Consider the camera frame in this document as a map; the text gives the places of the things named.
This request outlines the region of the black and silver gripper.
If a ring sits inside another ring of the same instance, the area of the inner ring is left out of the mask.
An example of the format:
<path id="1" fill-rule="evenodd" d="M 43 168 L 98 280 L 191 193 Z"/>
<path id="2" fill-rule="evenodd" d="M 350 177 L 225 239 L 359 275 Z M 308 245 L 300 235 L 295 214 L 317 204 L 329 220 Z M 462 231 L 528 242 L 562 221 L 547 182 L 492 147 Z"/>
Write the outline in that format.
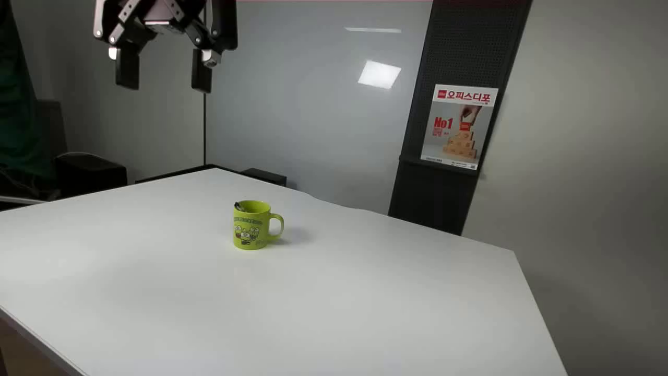
<path id="1" fill-rule="evenodd" d="M 137 52 L 162 27 L 185 33 L 197 49 L 191 89 L 208 95 L 218 52 L 237 49 L 236 0 L 94 0 L 92 35 L 111 46 L 116 87 L 140 89 Z"/>

